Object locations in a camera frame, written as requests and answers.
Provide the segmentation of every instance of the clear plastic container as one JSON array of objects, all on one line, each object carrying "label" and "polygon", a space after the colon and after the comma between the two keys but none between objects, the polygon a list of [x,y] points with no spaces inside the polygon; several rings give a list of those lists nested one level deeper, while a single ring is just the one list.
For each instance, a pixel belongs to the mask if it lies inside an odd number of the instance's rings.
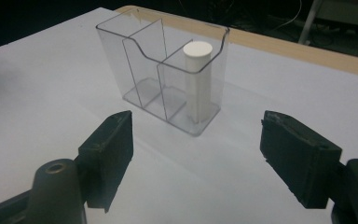
[{"label": "clear plastic container", "polygon": [[[200,135],[222,104],[229,29],[136,8],[97,30],[123,99]],[[193,41],[213,49],[196,71],[183,50]]]}]

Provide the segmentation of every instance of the wooden table edge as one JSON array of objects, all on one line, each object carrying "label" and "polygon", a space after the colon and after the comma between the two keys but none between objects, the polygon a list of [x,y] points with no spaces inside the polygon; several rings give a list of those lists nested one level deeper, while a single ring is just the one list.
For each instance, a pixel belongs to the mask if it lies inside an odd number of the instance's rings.
[{"label": "wooden table edge", "polygon": [[[116,9],[117,12],[142,8],[137,6],[124,6]],[[258,35],[230,28],[229,42],[242,45],[252,49],[297,59],[303,62],[315,63],[322,66],[334,68],[340,71],[358,75],[358,57],[337,53],[326,49],[316,49],[309,46],[299,45],[277,38]]]}]

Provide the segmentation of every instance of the white table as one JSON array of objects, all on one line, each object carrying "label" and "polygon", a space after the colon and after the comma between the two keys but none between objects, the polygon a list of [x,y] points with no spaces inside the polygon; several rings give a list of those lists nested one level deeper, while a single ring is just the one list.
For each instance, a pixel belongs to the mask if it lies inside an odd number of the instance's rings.
[{"label": "white table", "polygon": [[221,112],[191,137],[124,102],[96,9],[0,47],[0,202],[42,164],[74,159],[109,115],[133,112],[134,156],[111,210],[89,223],[331,223],[306,210],[260,150],[265,110],[289,114],[358,158],[358,76],[230,44]]}]

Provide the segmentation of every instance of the dark background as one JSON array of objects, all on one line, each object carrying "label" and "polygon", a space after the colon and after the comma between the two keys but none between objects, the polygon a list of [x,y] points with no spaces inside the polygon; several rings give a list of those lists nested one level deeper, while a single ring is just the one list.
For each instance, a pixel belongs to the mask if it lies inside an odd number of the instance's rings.
[{"label": "dark background", "polygon": [[[255,31],[263,29],[267,14],[292,17],[298,0],[2,0],[0,1],[0,46],[47,29],[97,7],[116,9],[127,5],[153,8],[201,21],[230,25],[245,13]],[[304,2],[306,17],[311,0]]]}]

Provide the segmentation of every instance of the cable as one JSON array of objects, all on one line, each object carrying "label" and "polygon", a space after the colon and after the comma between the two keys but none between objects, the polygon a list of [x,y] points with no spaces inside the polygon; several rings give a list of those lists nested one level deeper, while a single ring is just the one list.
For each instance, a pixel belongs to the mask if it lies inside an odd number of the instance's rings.
[{"label": "cable", "polygon": [[182,1],[181,1],[181,0],[178,0],[178,2],[179,2],[179,4],[180,4],[180,6],[182,7],[182,10],[185,12],[186,16],[189,17],[190,15],[188,15],[188,13],[187,13],[185,7],[184,7],[183,4],[182,4]]},{"label": "cable", "polygon": [[316,34],[310,34],[311,43],[315,44],[316,47],[327,47],[334,44],[334,37],[330,33],[326,33],[328,26],[325,26],[323,29],[319,27],[319,23],[315,24]]},{"label": "cable", "polygon": [[231,1],[231,4],[230,4],[229,7],[226,9],[226,13],[228,13],[228,12],[231,10],[231,8],[232,8],[232,6],[234,5],[234,3],[235,3],[235,0],[232,0],[232,1]]},{"label": "cable", "polygon": [[298,9],[297,14],[296,14],[290,21],[287,21],[287,22],[285,22],[284,24],[281,24],[281,25],[275,27],[275,28],[272,29],[271,31],[278,30],[279,28],[281,28],[281,27],[283,27],[283,26],[289,24],[290,22],[294,21],[295,19],[297,19],[298,15],[300,14],[301,8],[302,8],[302,0],[299,0],[299,1],[300,1],[300,7],[299,7],[299,9]]}]

